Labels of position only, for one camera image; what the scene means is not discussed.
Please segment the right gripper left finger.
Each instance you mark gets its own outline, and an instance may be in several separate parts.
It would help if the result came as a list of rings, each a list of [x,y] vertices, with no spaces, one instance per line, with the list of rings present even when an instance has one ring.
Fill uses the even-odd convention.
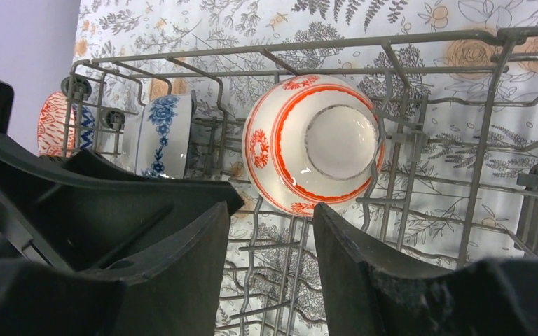
[[[0,259],[0,335],[213,335],[229,225],[218,202],[106,269]]]

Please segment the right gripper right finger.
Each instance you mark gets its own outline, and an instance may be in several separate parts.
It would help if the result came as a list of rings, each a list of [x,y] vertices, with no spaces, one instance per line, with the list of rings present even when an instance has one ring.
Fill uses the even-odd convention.
[[[452,271],[386,245],[324,203],[313,232],[330,335],[538,335],[538,257]]]

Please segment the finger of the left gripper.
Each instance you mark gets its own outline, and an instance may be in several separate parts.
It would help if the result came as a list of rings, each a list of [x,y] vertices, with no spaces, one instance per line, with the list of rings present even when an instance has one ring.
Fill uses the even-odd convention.
[[[244,204],[228,182],[146,178],[85,150],[63,165],[62,187],[47,201],[64,230],[65,268],[81,271],[124,258],[182,230],[218,202]]]

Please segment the blue white zigzag bowl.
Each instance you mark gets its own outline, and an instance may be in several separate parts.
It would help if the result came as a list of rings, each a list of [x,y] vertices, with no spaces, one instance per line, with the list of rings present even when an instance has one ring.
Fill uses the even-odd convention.
[[[81,126],[74,127],[78,105],[71,105],[69,127],[67,132],[67,148],[92,148],[95,117],[92,111],[82,107]],[[67,97],[62,92],[52,93],[45,101],[37,124],[37,146],[39,155],[62,156],[64,144],[65,120],[67,114]]]

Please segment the grey wire dish rack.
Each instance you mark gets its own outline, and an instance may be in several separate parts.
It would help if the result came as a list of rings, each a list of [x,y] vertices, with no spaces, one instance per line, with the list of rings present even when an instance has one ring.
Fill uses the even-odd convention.
[[[170,85],[175,78],[279,80],[307,75],[311,68],[293,61],[304,50],[380,46],[371,68],[318,69],[320,74],[374,76],[381,89],[371,94],[377,112],[393,132],[382,169],[349,206],[364,232],[420,261],[467,265],[476,230],[508,237],[516,250],[538,256],[538,140],[522,139],[506,125],[490,125],[486,138],[459,139],[456,132],[429,138],[426,114],[440,107],[476,106],[487,117],[499,108],[533,112],[538,107],[538,27],[503,28],[497,33],[451,31],[407,36],[253,45],[224,49],[108,57],[77,61],[99,72],[92,78],[73,69],[62,81],[67,98],[64,155],[96,149],[99,137],[112,139],[111,157],[120,156],[120,136],[129,112],[104,105],[109,76]],[[186,63],[191,57],[264,57],[274,69],[208,72]]]

